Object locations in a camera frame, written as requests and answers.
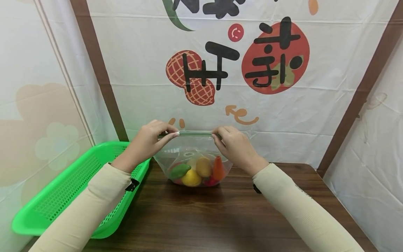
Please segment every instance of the orange arrow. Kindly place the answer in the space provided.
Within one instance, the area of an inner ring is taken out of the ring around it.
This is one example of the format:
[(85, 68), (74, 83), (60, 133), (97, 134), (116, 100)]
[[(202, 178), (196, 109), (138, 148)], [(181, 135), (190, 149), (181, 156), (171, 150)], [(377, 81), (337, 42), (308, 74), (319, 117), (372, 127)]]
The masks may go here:
[(230, 114), (234, 115), (234, 119), (237, 123), (242, 124), (242, 125), (251, 125), (256, 123), (259, 118), (255, 117), (255, 119), (253, 119), (252, 121), (243, 121), (241, 119), (239, 119), (240, 117), (244, 117), (248, 114), (248, 112), (246, 111), (246, 109), (244, 108), (240, 108), (238, 110), (235, 110), (237, 108), (236, 105), (228, 105), (225, 107), (225, 114), (227, 116), (229, 116)]

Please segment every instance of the hand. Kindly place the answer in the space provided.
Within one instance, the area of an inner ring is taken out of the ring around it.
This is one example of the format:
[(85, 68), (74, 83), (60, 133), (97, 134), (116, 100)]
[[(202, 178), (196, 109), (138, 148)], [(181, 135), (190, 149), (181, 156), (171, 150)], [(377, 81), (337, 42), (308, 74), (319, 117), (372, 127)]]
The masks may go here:
[(253, 148), (248, 137), (232, 126), (218, 127), (212, 131), (214, 143), (220, 152), (235, 166), (251, 177), (269, 165)]
[[(158, 136), (165, 131), (169, 134), (158, 140)], [(137, 165), (154, 156), (170, 140), (177, 137), (178, 131), (170, 124), (157, 120), (151, 121), (141, 127), (126, 150), (112, 162), (112, 166), (131, 173)]]

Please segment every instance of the yellow lemon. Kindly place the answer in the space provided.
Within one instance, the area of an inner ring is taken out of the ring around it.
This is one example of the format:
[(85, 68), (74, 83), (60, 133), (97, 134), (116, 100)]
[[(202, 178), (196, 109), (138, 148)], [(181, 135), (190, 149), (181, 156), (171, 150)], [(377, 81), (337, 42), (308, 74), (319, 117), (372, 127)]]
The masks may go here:
[(202, 178), (192, 169), (188, 170), (185, 176), (182, 177), (182, 183), (190, 187), (198, 186), (201, 182)]
[(199, 174), (199, 176), (201, 176), (203, 178), (210, 177), (212, 170), (213, 170), (213, 166), (211, 164), (210, 159), (208, 159), (204, 156), (197, 159), (196, 171)]

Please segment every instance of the wooden frame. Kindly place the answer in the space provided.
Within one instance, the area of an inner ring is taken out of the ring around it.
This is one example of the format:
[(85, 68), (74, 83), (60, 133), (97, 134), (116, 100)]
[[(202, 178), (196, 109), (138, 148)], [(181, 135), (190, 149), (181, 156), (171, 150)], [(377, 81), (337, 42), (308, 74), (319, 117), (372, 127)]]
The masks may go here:
[[(110, 84), (108, 72), (106, 71), (87, 1), (70, 0), (70, 2), (118, 138), (120, 141), (128, 141), (129, 139), (123, 125), (122, 116), (116, 103), (112, 86)], [(402, 20), (403, 0), (399, 0), (380, 39), (378, 47), (372, 57), (366, 73), (357, 90), (355, 91), (353, 99), (351, 100), (349, 107), (347, 108), (339, 126), (337, 127), (332, 141), (330, 142), (319, 168), (317, 169), (317, 172), (321, 177), (325, 175), (331, 162), (339, 151), (341, 144), (353, 126), (355, 119), (358, 117), (362, 106), (366, 102), (368, 94), (371, 92), (371, 89), (375, 85), (390, 55), (392, 54), (393, 49), (397, 45), (397, 42), (403, 31)]]

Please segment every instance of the black clip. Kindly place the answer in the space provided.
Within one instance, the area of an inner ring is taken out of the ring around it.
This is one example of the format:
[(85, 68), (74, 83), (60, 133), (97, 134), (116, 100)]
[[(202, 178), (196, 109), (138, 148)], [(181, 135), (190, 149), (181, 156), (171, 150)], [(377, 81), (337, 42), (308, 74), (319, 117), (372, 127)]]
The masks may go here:
[(256, 193), (262, 194), (262, 192), (256, 187), (255, 184), (253, 184), (253, 189), (255, 190)]
[(131, 178), (130, 180), (131, 180), (131, 183), (125, 190), (128, 192), (133, 192), (134, 189), (136, 189), (136, 187), (140, 184), (140, 182), (133, 178)]

